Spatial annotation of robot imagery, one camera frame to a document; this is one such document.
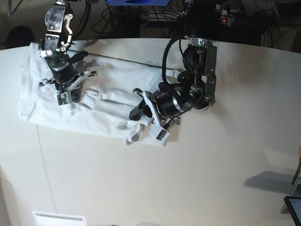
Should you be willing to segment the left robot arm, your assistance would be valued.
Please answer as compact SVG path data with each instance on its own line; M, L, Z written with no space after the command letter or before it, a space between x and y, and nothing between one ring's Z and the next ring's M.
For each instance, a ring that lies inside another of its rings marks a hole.
M215 104L217 40L223 4L215 0L186 0L182 28L167 44L162 58L162 82L154 93L129 114L138 121L142 117L158 119L167 130L181 115L191 109L204 110ZM176 83L167 80L167 56L174 43L190 40L185 50L179 47L184 71Z

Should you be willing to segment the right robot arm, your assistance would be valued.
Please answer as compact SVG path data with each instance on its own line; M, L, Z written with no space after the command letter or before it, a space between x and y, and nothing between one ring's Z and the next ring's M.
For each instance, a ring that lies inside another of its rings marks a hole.
M46 61L53 75L52 79L43 79L39 86L53 91L59 105L78 103L82 83L88 77L96 75L96 72L90 70L81 73L74 68L74 64L87 57L88 52L81 51L72 57L67 53L73 40L70 27L72 19L71 1L57 0L45 15L47 33L38 48L40 57Z

